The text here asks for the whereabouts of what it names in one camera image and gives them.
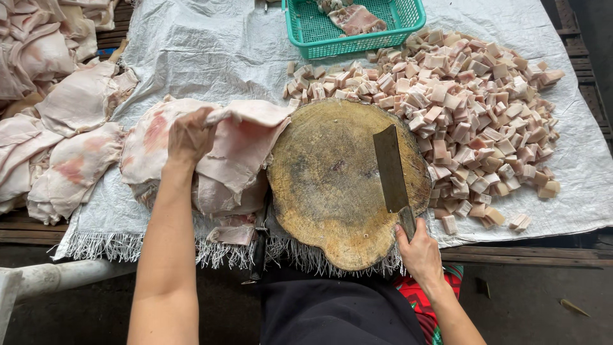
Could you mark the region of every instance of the knife handle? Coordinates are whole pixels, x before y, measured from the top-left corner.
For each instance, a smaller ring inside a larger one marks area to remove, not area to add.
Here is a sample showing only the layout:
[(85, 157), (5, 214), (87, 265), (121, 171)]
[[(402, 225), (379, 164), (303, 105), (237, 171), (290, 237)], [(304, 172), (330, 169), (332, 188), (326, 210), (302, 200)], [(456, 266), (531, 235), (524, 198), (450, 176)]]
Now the knife handle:
[(417, 223), (415, 222), (415, 217), (413, 216), (413, 209), (411, 206), (405, 206), (398, 212), (398, 222), (403, 229), (405, 229), (406, 237), (409, 242), (413, 239), (415, 235), (415, 230), (417, 229)]

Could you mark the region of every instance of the person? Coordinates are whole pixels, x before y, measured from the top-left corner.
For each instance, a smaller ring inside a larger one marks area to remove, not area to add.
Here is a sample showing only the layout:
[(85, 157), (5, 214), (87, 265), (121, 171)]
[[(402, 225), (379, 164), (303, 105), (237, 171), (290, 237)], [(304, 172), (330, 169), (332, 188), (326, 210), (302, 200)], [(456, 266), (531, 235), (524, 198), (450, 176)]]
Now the person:
[[(213, 147), (216, 128), (204, 127), (210, 111), (200, 109), (170, 127), (168, 160), (136, 274), (130, 345), (199, 343), (190, 189), (196, 163)], [(396, 237), (411, 274), (396, 287), (377, 274), (326, 279), (269, 267), (258, 283), (261, 344), (440, 344), (439, 336), (445, 345), (485, 344), (445, 278), (424, 220), (417, 219), (411, 242), (399, 225)], [(440, 333), (433, 334), (435, 326)]]

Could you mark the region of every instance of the forearm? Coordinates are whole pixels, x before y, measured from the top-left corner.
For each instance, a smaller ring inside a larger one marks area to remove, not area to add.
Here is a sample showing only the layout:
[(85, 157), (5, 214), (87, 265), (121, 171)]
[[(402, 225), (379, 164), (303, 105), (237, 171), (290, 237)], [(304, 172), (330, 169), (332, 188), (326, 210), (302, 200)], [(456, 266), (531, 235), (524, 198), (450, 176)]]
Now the forearm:
[(193, 167), (169, 162), (162, 170), (143, 240), (134, 298), (190, 289), (196, 293), (196, 249), (191, 215)]
[(479, 331), (455, 297), (451, 286), (442, 282), (424, 284), (424, 293), (438, 320), (445, 345), (485, 344)]

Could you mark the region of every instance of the cleaver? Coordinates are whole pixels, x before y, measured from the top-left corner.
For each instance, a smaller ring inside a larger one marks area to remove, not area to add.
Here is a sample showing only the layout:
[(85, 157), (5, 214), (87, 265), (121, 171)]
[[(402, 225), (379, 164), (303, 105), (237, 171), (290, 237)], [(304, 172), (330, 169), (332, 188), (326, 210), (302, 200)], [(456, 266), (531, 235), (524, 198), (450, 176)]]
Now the cleaver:
[(417, 225), (406, 195), (396, 125), (391, 124), (382, 132), (373, 134), (373, 140), (387, 211), (398, 213), (398, 223), (405, 229), (406, 237), (411, 242)]

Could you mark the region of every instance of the white tarp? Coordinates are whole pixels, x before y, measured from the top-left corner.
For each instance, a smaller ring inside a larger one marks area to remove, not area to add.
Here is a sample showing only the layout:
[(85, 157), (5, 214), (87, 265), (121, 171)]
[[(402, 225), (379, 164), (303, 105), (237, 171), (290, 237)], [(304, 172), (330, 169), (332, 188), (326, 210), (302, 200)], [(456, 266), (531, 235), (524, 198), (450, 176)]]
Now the white tarp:
[[(561, 138), (554, 157), (547, 162), (560, 181), (560, 194), (556, 199), (540, 200), (530, 187), (522, 187), (507, 197), (494, 197), (492, 206), (507, 218), (503, 226), (486, 230), (476, 219), (458, 217), (460, 231), (452, 236), (445, 235), (440, 222), (428, 212), (424, 217), (440, 246), (580, 233), (613, 225), (613, 160), (540, 1), (424, 0), (424, 6), (431, 28), (495, 41), (524, 58), (544, 60), (550, 68), (566, 72), (562, 81), (543, 93), (543, 98), (557, 105), (553, 116), (560, 120), (556, 130)], [(263, 1), (143, 0), (134, 11), (128, 36), (123, 59), (140, 83), (112, 118), (126, 128), (167, 93), (221, 104), (232, 99), (265, 99), (285, 105), (281, 93), (289, 81), (287, 62), (304, 64), (287, 39), (280, 3), (271, 4), (265, 13)], [(310, 63), (330, 66), (355, 59), (369, 65), (364, 53)], [(507, 227), (518, 213), (533, 219), (522, 234)], [(149, 211), (134, 201), (128, 186), (120, 182), (118, 168), (112, 167), (96, 186), (91, 201), (73, 216), (56, 258), (106, 254), (135, 260), (149, 216)], [(196, 224), (200, 258), (202, 251), (206, 252), (207, 263), (236, 251), (201, 242), (209, 227), (202, 225), (201, 217), (196, 218)], [(244, 261), (250, 250), (242, 250), (242, 257), (233, 262)]]

